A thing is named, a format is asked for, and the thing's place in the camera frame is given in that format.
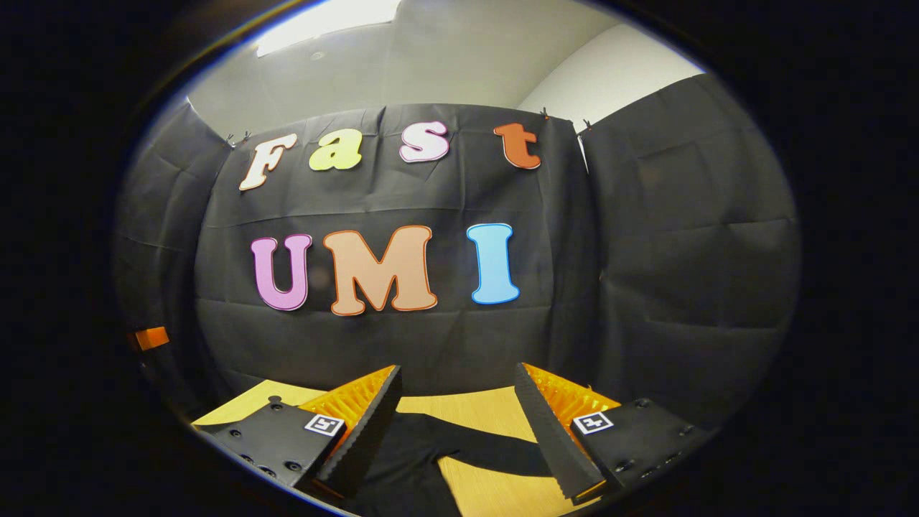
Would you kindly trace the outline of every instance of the table surface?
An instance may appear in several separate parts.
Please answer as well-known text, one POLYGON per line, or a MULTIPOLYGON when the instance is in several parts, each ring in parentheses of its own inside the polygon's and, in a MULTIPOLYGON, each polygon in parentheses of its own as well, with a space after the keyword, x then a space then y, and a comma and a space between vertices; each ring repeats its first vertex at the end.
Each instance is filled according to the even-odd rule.
MULTIPOLYGON (((285 404, 299 406, 323 393, 263 381, 192 423, 222 424, 244 419, 263 407, 269 396, 280 396, 285 404)), ((458 395, 404 396, 396 411, 424 413, 479 431, 536 442, 513 386, 458 395)), ((448 456, 437 464, 464 516, 556 517, 597 501, 572 505, 554 477, 515 476, 466 465, 448 456)))

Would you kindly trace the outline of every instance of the blue letter i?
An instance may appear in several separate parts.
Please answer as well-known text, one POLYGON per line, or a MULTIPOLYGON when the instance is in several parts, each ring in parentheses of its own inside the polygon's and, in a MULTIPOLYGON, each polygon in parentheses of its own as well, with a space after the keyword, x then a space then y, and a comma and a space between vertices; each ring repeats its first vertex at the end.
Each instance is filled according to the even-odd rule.
POLYGON ((479 257, 479 289, 472 294, 476 304, 503 304, 520 295, 511 283, 507 258, 507 239, 513 234, 510 224, 504 223, 476 224, 466 230, 479 257))

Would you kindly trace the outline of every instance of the orange object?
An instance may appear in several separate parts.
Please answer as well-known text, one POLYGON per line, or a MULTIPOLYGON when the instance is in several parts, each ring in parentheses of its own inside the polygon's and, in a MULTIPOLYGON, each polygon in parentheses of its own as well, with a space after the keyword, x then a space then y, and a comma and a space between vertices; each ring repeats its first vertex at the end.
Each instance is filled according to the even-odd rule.
POLYGON ((137 340, 137 345, 142 351, 155 349, 160 345, 169 342, 169 336, 166 335, 166 327, 147 328, 134 332, 133 337, 137 340))
POLYGON ((335 444, 329 456, 335 454, 338 447, 347 441, 348 435, 351 434, 351 431, 364 416, 370 402, 373 401, 373 397, 379 393, 383 383, 386 382, 386 379, 394 369, 395 365, 377 370, 346 385, 340 385, 336 389, 300 405, 300 409, 345 421, 347 426, 345 434, 335 444))
POLYGON ((619 402, 612 398, 607 398, 581 385, 577 385, 560 376, 540 370, 535 366, 523 363, 527 369, 529 377, 533 379, 539 392, 549 403, 555 418, 562 423, 562 426, 571 435, 572 440, 577 443, 578 447, 587 454, 581 443, 571 430, 572 421, 583 415, 596 413, 597 411, 606 411, 607 409, 618 408, 619 402))
POLYGON ((505 158, 514 167, 536 168, 539 167, 539 156, 533 156, 527 150, 527 142, 536 143, 536 135, 526 132, 523 124, 514 122, 494 128, 494 134, 501 136, 505 147, 505 158))

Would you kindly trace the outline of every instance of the purple letter u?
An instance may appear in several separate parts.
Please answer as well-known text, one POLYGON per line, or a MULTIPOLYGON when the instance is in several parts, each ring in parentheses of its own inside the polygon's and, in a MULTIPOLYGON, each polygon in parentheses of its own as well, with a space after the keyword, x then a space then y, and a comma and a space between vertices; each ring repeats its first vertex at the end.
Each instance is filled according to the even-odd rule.
POLYGON ((278 241, 271 237, 252 241, 255 286, 266 304, 279 311, 292 311, 306 302, 306 250, 311 245, 310 236, 296 235, 284 239, 284 247, 290 250, 290 278, 293 285, 290 291, 283 293, 275 287, 275 269, 271 260, 278 249, 278 241))

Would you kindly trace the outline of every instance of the ceiling light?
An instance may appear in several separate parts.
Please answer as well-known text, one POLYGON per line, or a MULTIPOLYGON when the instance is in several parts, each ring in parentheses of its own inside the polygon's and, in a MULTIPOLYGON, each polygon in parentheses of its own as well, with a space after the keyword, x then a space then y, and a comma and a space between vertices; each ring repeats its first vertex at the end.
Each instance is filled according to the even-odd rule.
POLYGON ((269 30, 257 41, 262 57, 323 34, 392 21, 401 0, 325 0, 269 30))

